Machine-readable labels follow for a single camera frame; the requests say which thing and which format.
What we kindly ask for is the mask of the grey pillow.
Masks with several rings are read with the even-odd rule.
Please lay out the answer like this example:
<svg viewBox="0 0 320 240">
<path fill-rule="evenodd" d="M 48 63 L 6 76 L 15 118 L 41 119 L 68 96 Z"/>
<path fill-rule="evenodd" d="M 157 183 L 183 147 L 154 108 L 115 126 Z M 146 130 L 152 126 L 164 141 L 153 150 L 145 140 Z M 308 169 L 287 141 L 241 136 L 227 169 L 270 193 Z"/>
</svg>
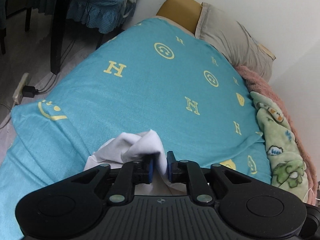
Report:
<svg viewBox="0 0 320 240">
<path fill-rule="evenodd" d="M 202 3 L 195 37 L 211 44 L 232 66 L 246 66 L 265 81 L 270 80 L 275 55 L 224 11 Z"/>
</svg>

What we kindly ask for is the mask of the white power strip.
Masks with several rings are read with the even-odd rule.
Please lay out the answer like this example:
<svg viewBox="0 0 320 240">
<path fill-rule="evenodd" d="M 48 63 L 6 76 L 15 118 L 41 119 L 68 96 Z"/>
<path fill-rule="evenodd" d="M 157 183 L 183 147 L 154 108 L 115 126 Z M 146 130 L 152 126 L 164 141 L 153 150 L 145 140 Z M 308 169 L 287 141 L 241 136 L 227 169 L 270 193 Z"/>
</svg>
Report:
<svg viewBox="0 0 320 240">
<path fill-rule="evenodd" d="M 19 105 L 21 103 L 23 98 L 23 95 L 22 95 L 23 87 L 29 85 L 29 82 L 30 82 L 29 73 L 24 73 L 12 96 L 12 99 L 15 105 Z"/>
</svg>

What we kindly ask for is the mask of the pink fluffy blanket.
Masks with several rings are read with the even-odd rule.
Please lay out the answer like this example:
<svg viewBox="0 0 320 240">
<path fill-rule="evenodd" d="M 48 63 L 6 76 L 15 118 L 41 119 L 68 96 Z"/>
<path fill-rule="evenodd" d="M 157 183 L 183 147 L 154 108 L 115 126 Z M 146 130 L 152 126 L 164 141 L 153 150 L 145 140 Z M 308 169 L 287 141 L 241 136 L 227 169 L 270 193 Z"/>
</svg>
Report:
<svg viewBox="0 0 320 240">
<path fill-rule="evenodd" d="M 244 79 L 257 110 L 257 122 L 271 166 L 271 184 L 291 192 L 305 203 L 315 205 L 318 189 L 316 168 L 284 103 L 259 74 L 246 66 L 237 66 L 235 70 Z"/>
</svg>

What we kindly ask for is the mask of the green cartoon fleece blanket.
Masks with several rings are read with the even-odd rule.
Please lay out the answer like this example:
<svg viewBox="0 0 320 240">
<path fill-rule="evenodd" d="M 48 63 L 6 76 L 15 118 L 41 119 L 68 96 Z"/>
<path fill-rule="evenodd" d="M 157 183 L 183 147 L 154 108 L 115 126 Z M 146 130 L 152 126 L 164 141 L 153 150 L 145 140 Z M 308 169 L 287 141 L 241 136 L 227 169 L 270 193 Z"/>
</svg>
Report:
<svg viewBox="0 0 320 240">
<path fill-rule="evenodd" d="M 296 195 L 303 202 L 309 198 L 306 163 L 296 143 L 287 118 L 270 98 L 250 92 L 257 122 L 265 138 L 265 150 L 271 167 L 271 185 Z"/>
</svg>

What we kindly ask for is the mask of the teal patterned bed sheet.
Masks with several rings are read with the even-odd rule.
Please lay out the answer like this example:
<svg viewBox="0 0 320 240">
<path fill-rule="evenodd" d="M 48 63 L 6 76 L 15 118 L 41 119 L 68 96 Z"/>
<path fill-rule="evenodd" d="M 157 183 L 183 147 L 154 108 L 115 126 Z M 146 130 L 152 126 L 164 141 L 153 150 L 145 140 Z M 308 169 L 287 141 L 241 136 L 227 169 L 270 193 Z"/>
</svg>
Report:
<svg viewBox="0 0 320 240">
<path fill-rule="evenodd" d="M 165 151 L 222 163 L 270 183 L 257 111 L 244 80 L 213 46 L 160 18 L 105 43 L 42 100 L 14 107 L 16 138 L 1 165 L 1 239 L 20 239 L 26 194 L 84 170 L 119 135 L 154 131 Z"/>
</svg>

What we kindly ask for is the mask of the black table leg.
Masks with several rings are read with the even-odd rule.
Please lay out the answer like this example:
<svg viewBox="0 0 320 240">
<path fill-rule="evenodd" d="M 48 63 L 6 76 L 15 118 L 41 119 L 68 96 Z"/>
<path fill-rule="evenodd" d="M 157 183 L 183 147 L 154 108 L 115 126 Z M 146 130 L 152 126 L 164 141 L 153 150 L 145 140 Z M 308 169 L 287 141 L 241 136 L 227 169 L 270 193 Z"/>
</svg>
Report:
<svg viewBox="0 0 320 240">
<path fill-rule="evenodd" d="M 57 75 L 61 68 L 64 27 L 71 0 L 56 0 L 50 29 L 50 71 Z"/>
</svg>

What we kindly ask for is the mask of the black power adapter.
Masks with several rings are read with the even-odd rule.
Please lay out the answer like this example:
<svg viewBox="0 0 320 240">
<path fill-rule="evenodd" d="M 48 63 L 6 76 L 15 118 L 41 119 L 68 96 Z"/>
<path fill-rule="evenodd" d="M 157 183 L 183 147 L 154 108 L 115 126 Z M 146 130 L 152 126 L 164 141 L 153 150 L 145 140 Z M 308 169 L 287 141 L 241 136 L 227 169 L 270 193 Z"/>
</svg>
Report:
<svg viewBox="0 0 320 240">
<path fill-rule="evenodd" d="M 34 86 L 24 86 L 22 88 L 22 96 L 24 98 L 34 98 L 34 96 L 39 94 L 39 90 Z"/>
</svg>

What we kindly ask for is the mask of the white shirt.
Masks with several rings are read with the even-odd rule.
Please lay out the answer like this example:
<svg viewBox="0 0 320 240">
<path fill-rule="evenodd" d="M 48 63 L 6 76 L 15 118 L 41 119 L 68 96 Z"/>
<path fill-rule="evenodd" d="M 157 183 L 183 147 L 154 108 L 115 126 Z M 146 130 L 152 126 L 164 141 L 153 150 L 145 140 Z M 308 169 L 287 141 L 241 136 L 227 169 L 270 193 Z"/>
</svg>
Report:
<svg viewBox="0 0 320 240">
<path fill-rule="evenodd" d="M 123 132 L 116 138 L 110 139 L 88 157 L 84 170 L 89 170 L 100 164 L 109 164 L 112 169 L 121 168 L 125 163 L 142 160 L 146 155 L 155 158 L 152 183 L 137 185 L 135 194 L 185 195 L 187 190 L 184 184 L 172 184 L 168 180 L 168 163 L 164 147 L 159 135 L 153 130 L 138 134 Z"/>
</svg>

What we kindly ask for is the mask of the mustard yellow headboard cushion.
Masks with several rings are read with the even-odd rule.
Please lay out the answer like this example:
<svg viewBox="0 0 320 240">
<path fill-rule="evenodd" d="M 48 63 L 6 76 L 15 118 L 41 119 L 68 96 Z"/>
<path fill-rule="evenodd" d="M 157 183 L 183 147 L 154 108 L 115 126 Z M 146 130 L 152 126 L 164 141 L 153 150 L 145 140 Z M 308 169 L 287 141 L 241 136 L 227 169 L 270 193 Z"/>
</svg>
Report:
<svg viewBox="0 0 320 240">
<path fill-rule="evenodd" d="M 157 16 L 167 18 L 192 34 L 195 34 L 202 5 L 195 0 L 166 0 Z"/>
</svg>

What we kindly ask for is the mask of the blue covered chair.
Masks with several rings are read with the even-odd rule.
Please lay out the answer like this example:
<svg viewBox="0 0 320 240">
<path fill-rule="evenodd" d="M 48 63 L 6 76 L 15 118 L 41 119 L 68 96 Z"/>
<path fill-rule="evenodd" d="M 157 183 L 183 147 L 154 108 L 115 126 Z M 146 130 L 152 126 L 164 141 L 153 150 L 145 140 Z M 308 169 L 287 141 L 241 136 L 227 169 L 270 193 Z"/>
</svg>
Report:
<svg viewBox="0 0 320 240">
<path fill-rule="evenodd" d="M 100 33 L 97 46 L 104 36 L 122 28 L 128 17 L 134 15 L 136 3 L 129 0 L 71 0 L 67 19 L 74 20 Z"/>
</svg>

